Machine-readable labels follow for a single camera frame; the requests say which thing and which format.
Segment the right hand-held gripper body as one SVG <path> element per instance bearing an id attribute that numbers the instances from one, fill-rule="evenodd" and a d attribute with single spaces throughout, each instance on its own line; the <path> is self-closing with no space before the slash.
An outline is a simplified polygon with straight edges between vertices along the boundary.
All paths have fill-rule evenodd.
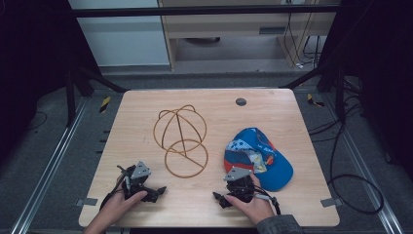
<path id="1" fill-rule="evenodd" d="M 251 170 L 249 169 L 233 167 L 224 176 L 229 194 L 245 203 L 249 203 L 254 195 L 254 183 L 250 174 Z"/>

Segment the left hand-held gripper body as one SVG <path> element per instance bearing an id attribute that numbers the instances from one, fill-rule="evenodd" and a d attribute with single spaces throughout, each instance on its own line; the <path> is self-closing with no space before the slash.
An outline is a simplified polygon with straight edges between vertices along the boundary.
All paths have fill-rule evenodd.
<path id="1" fill-rule="evenodd" d="M 122 189 L 124 191 L 125 199 L 128 200 L 131 196 L 140 191 L 146 191 L 147 195 L 144 200 L 148 200 L 151 190 L 144 186 L 144 182 L 151 175 L 150 169 L 139 161 L 136 165 L 132 165 L 127 169 L 120 167 L 122 171 Z"/>

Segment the person's right hand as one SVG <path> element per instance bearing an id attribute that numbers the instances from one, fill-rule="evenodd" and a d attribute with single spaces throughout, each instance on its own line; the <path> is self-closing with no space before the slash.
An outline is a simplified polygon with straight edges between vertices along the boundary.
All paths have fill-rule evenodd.
<path id="1" fill-rule="evenodd" d="M 233 207 L 244 213 L 254 225 L 275 215 L 271 204 L 266 200 L 254 197 L 249 203 L 245 203 L 231 195 L 225 195 L 224 198 Z"/>

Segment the person's left hand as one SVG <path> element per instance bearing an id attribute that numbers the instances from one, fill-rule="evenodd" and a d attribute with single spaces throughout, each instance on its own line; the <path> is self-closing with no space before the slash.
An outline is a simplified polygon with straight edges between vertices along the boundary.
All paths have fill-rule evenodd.
<path id="1" fill-rule="evenodd" d="M 129 199 L 125 199 L 121 193 L 113 195 L 96 216 L 98 223 L 105 227 L 116 223 L 129 210 L 136 207 L 146 195 L 146 191 L 137 192 Z"/>

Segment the blue baseball cap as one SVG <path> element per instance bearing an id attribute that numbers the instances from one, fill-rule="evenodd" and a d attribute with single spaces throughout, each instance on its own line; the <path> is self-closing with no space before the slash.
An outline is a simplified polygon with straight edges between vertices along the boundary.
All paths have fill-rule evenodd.
<path id="1" fill-rule="evenodd" d="M 267 191 L 282 189 L 293 176 L 291 164 L 258 128 L 241 130 L 226 145 L 224 168 L 233 167 L 251 170 Z"/>

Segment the grey tape tab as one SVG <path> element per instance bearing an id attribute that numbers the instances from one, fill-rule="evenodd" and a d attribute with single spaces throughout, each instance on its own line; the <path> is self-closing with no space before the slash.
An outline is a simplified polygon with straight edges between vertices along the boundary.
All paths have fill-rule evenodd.
<path id="1" fill-rule="evenodd" d="M 97 203 L 97 199 L 96 198 L 82 198 L 82 199 L 78 199 L 75 202 L 75 205 L 77 207 L 83 207 L 83 206 L 95 206 Z"/>
<path id="2" fill-rule="evenodd" d="M 321 204 L 324 208 L 331 207 L 331 206 L 339 207 L 339 206 L 343 205 L 342 200 L 339 199 L 339 198 L 337 198 L 337 199 L 334 199 L 334 198 L 323 199 L 320 202 L 321 202 Z"/>

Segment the black metal stand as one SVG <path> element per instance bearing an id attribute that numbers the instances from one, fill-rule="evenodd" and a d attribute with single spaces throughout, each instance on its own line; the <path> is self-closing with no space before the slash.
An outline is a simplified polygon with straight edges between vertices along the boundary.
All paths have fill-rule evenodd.
<path id="1" fill-rule="evenodd" d="M 97 74 L 82 66 L 71 65 L 65 74 L 67 127 L 70 127 L 76 118 L 75 89 L 78 89 L 82 97 L 91 97 L 94 93 L 94 88 L 90 83 L 91 80 L 117 93 L 125 93 L 127 91 L 126 88 L 106 80 L 101 74 Z"/>
<path id="2" fill-rule="evenodd" d="M 298 79 L 281 86 L 281 89 L 295 89 L 300 84 L 305 83 L 311 78 L 320 75 L 321 78 L 317 84 L 320 92 L 327 92 L 332 86 L 335 86 L 335 113 L 341 123 L 346 122 L 344 107 L 344 68 L 340 63 L 327 62 L 319 65 L 317 68 L 307 72 Z"/>

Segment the white cabinet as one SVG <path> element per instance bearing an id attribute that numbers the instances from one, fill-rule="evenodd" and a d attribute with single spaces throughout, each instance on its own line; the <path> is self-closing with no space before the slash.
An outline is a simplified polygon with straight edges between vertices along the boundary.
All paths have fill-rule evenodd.
<path id="1" fill-rule="evenodd" d="M 69 0 L 73 10 L 157 8 L 157 0 Z M 169 65 L 160 17 L 78 18 L 99 67 Z"/>

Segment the dark curtain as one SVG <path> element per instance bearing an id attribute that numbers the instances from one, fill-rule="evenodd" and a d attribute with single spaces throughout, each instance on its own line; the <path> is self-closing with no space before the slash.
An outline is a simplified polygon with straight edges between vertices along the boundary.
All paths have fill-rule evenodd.
<path id="1" fill-rule="evenodd" d="M 337 57 L 392 158 L 413 180 L 413 0 L 341 0 L 320 63 Z"/>
<path id="2" fill-rule="evenodd" d="M 80 23 L 60 14 L 71 9 L 69 0 L 0 0 L 0 166 L 68 68 L 99 72 Z"/>

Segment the light wooden desk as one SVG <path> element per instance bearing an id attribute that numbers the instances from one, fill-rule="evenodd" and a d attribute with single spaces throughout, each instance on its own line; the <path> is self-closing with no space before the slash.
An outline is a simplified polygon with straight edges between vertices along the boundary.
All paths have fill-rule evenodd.
<path id="1" fill-rule="evenodd" d="M 246 5 L 327 5 L 340 0 L 157 0 L 164 7 L 246 6 Z M 288 65 L 299 62 L 310 36 L 326 36 L 335 19 L 333 13 L 291 13 L 260 15 L 163 16 L 169 62 L 175 65 L 181 39 L 224 36 L 275 35 L 282 44 Z"/>

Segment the aluminium floor rail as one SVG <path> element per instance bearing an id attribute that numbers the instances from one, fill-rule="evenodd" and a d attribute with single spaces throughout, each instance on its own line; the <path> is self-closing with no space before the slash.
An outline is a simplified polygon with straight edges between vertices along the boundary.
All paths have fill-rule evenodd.
<path id="1" fill-rule="evenodd" d="M 23 211 L 11 229 L 11 234 L 26 234 L 33 218 L 36 216 L 40 205 L 49 189 L 49 186 L 56 174 L 61 160 L 73 138 L 80 121 L 85 113 L 86 106 L 89 102 L 88 97 L 81 97 L 75 108 L 75 117 L 73 121 L 64 129 L 59 142 L 45 168 L 40 176 L 30 198 L 28 199 Z"/>
<path id="2" fill-rule="evenodd" d="M 378 211 L 377 216 L 380 218 L 386 232 L 388 234 L 405 234 L 384 192 L 381 190 L 374 175 L 368 169 L 357 148 L 356 142 L 347 128 L 344 128 L 342 131 L 342 140 L 344 140 L 344 145 L 349 152 L 357 175 L 371 182 L 371 185 L 365 185 L 364 189 L 372 206 Z"/>

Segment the black horizontal frame bar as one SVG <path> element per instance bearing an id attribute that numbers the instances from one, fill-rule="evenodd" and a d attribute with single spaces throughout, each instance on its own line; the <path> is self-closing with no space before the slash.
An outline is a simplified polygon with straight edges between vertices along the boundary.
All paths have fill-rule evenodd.
<path id="1" fill-rule="evenodd" d="M 164 8 L 82 9 L 71 10 L 76 18 L 105 17 L 152 17 L 152 16 L 197 16 L 236 14 L 289 14 L 289 13 L 333 13 L 341 5 L 251 5 L 251 6 L 200 6 Z"/>

